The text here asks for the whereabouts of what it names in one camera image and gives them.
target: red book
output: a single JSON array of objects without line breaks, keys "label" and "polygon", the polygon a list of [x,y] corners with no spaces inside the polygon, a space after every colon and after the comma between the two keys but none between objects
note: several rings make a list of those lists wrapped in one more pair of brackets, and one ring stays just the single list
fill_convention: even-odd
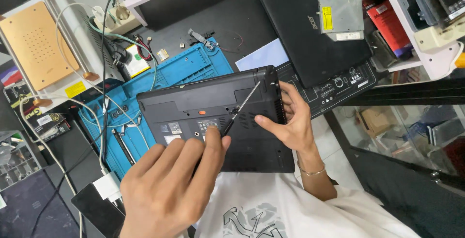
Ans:
[{"label": "red book", "polygon": [[374,6],[366,13],[370,16],[396,57],[400,57],[405,52],[412,50],[410,39],[389,0]]}]

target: screwdriver handle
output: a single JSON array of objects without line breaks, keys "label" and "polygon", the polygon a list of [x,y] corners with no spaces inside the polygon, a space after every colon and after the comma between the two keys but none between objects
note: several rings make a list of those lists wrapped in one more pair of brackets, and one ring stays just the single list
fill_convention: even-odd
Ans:
[{"label": "screwdriver handle", "polygon": [[221,134],[221,138],[225,137],[228,134],[229,129],[231,129],[233,124],[234,124],[234,120],[229,119],[229,121],[224,125],[224,127],[222,127],[221,130],[219,130],[219,134]]}]

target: screwdriver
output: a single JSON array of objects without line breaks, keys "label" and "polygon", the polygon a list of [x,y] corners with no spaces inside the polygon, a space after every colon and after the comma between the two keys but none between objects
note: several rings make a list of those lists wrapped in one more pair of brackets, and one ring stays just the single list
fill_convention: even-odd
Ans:
[{"label": "screwdriver", "polygon": [[226,123],[226,125],[224,127],[221,128],[221,130],[219,131],[219,133],[221,134],[221,138],[225,137],[229,130],[231,129],[231,127],[233,126],[234,124],[234,118],[236,118],[236,116],[240,113],[242,107],[244,107],[244,105],[247,103],[247,101],[249,100],[249,98],[252,96],[253,92],[255,92],[255,90],[259,87],[259,84],[260,84],[261,81],[259,81],[255,87],[253,88],[252,92],[250,92],[249,96],[247,96],[246,100],[242,103],[242,105],[240,106],[239,110],[236,112],[236,114],[228,120],[228,122]]}]

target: laptop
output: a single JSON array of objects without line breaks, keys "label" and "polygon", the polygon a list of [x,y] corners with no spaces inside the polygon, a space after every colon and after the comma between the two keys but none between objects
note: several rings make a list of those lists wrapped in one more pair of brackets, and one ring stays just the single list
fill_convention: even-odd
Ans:
[{"label": "laptop", "polygon": [[300,82],[308,89],[371,56],[365,40],[321,34],[318,0],[261,0]]},{"label": "laptop", "polygon": [[287,122],[274,66],[139,93],[137,101],[157,143],[204,141],[207,127],[221,129],[259,81],[229,131],[232,142],[221,171],[294,173],[292,151],[254,121],[260,114]]}]

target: hand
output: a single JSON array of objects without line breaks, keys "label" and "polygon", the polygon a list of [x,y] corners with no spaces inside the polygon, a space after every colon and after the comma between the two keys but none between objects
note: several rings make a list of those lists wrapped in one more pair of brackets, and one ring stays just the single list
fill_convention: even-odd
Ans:
[{"label": "hand", "polygon": [[274,134],[288,148],[300,154],[311,153],[316,150],[313,132],[311,130],[310,107],[300,96],[295,86],[279,82],[286,112],[287,124],[278,124],[265,116],[255,117],[261,127]]},{"label": "hand", "polygon": [[126,209],[121,238],[173,238],[200,219],[231,138],[221,139],[218,128],[210,126],[205,142],[154,145],[127,172],[121,182]]}]

